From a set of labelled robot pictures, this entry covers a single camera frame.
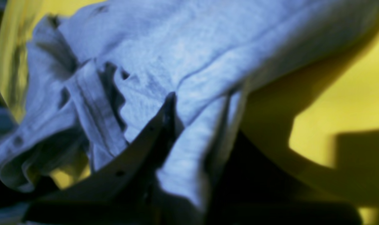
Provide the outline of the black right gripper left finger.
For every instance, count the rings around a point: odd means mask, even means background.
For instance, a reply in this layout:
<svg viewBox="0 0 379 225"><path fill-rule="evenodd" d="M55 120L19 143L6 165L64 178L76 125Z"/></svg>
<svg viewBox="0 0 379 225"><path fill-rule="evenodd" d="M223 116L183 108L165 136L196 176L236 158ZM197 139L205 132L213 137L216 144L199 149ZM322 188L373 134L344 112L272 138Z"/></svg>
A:
<svg viewBox="0 0 379 225"><path fill-rule="evenodd" d="M31 203L24 222L45 225L160 225L157 170L175 142L175 93L137 138L88 178Z"/></svg>

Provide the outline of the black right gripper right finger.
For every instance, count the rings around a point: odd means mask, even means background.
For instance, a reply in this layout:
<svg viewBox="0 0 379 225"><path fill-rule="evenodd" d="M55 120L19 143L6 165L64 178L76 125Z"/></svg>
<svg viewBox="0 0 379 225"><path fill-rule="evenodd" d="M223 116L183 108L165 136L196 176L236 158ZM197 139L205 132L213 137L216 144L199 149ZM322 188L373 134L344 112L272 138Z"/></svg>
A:
<svg viewBox="0 0 379 225"><path fill-rule="evenodd" d="M294 178L238 132L207 225L361 225L348 201Z"/></svg>

